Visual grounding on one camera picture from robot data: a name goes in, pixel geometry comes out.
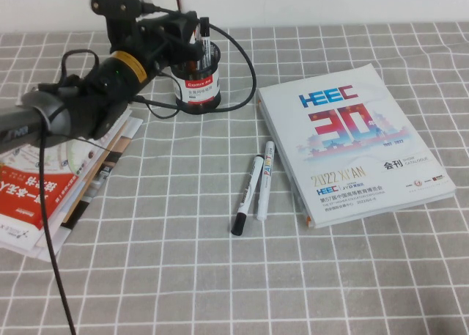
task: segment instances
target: grid pattern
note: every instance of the grid pattern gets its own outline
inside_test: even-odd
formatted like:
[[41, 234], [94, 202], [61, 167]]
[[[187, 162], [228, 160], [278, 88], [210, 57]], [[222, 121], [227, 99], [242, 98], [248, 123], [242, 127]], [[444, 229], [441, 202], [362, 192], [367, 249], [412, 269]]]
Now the grid pattern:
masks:
[[[467, 334], [469, 23], [230, 29], [259, 86], [372, 63], [456, 183], [455, 198], [308, 229], [276, 161], [265, 223], [229, 234], [253, 156], [254, 102], [144, 124], [59, 253], [80, 335]], [[218, 35], [222, 102], [251, 86]], [[104, 32], [0, 35], [0, 108], [58, 78], [60, 56]], [[70, 57], [84, 74], [92, 58]], [[142, 92], [172, 101], [167, 80]], [[67, 334], [50, 265], [0, 250], [0, 335]]]

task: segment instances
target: gray checkered tablecloth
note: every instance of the gray checkered tablecloth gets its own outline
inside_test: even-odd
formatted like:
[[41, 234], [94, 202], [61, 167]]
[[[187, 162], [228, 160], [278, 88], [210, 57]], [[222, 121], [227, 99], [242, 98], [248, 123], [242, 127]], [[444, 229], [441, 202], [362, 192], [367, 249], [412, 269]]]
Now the gray checkered tablecloth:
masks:
[[[372, 63], [456, 183], [456, 199], [318, 230], [276, 162], [270, 215], [229, 234], [269, 134], [254, 101], [229, 114], [144, 120], [59, 253], [80, 335], [466, 334], [469, 329], [469, 23], [230, 29], [258, 85]], [[219, 36], [222, 105], [249, 92]], [[0, 36], [0, 106], [59, 76], [104, 32]], [[82, 73], [92, 57], [73, 57]], [[143, 95], [172, 101], [169, 80]], [[254, 202], [251, 212], [255, 211]], [[0, 335], [68, 334], [51, 266], [0, 250]]]

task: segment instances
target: pen holder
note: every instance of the pen holder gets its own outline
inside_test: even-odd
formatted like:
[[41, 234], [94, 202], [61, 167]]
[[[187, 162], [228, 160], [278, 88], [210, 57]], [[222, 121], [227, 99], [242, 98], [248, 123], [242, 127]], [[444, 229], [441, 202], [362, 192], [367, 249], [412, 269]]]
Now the pen holder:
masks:
[[210, 43], [211, 65], [202, 70], [187, 70], [186, 64], [171, 66], [171, 72], [181, 86], [174, 82], [176, 104], [189, 114], [205, 114], [220, 104], [220, 78], [218, 63], [220, 62], [220, 48]]

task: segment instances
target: label on pen holder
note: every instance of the label on pen holder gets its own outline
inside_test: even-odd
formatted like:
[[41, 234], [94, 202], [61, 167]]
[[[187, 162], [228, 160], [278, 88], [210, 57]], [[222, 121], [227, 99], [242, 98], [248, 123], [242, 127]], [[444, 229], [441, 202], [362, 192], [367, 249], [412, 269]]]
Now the label on pen holder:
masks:
[[220, 78], [218, 69], [210, 76], [200, 80], [183, 80], [174, 76], [182, 90], [182, 97], [179, 87], [173, 81], [174, 93], [184, 103], [203, 104], [210, 102], [220, 92]]

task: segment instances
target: marker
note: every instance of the marker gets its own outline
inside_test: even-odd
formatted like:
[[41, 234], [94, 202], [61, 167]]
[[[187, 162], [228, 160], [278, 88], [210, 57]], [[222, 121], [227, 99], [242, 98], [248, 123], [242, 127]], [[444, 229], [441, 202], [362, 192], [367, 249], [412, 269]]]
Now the marker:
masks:
[[251, 205], [252, 196], [254, 195], [254, 191], [256, 190], [257, 181], [259, 180], [259, 174], [261, 173], [263, 163], [264, 158], [262, 158], [261, 155], [258, 155], [254, 158], [251, 173], [249, 174], [248, 185], [244, 190], [243, 199], [241, 199], [240, 207], [237, 210], [236, 220], [233, 224], [233, 235], [241, 236], [241, 234], [243, 233], [244, 223], [246, 221], [246, 214], [248, 214], [249, 205]]
[[199, 62], [199, 69], [205, 69], [212, 64], [212, 52], [210, 49], [210, 22], [209, 18], [200, 18], [199, 34], [202, 47], [204, 49], [204, 57]]
[[265, 144], [265, 160], [262, 168], [261, 191], [259, 194], [259, 206], [257, 208], [257, 220], [267, 219], [267, 207], [269, 206], [270, 181], [272, 180], [273, 157], [276, 146], [272, 141]]

